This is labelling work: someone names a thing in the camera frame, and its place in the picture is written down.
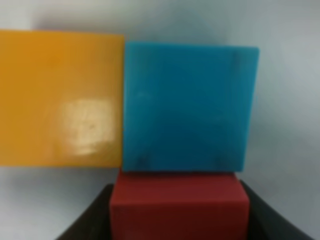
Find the white background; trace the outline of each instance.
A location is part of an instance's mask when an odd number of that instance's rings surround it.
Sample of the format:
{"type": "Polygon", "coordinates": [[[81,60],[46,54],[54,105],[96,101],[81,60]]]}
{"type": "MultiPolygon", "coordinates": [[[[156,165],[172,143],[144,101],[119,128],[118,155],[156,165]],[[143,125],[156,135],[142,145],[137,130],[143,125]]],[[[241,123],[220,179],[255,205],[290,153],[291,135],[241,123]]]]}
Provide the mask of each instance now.
{"type": "MultiPolygon", "coordinates": [[[[240,177],[320,239],[320,1],[0,0],[0,28],[260,47],[240,177]]],[[[0,239],[55,239],[116,175],[116,169],[0,168],[0,239]]]]}

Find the block face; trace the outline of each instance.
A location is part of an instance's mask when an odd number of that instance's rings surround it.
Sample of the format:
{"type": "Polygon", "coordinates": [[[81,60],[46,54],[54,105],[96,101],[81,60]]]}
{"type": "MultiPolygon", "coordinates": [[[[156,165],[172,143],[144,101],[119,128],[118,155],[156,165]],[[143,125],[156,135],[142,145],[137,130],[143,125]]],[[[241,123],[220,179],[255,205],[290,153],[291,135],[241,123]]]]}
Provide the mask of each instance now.
{"type": "Polygon", "coordinates": [[[241,171],[258,55],[126,43],[123,171],[241,171]]]}
{"type": "Polygon", "coordinates": [[[120,173],[110,216],[114,240],[245,240],[249,200],[233,174],[120,173]]]}
{"type": "Polygon", "coordinates": [[[0,165],[119,167],[122,35],[0,31],[0,165]]]}

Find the cube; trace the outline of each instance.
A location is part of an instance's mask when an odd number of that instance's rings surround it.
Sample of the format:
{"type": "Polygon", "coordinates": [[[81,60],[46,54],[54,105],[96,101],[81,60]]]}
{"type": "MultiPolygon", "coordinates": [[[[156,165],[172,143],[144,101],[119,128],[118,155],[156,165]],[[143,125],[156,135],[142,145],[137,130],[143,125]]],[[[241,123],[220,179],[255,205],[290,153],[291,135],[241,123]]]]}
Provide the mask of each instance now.
{"type": "Polygon", "coordinates": [[[0,31],[0,165],[119,167],[123,35],[0,31]]]}
{"type": "Polygon", "coordinates": [[[113,240],[245,240],[248,218],[232,173],[121,172],[110,200],[113,240]]]}
{"type": "Polygon", "coordinates": [[[127,42],[122,170],[242,171],[258,55],[127,42]]]}

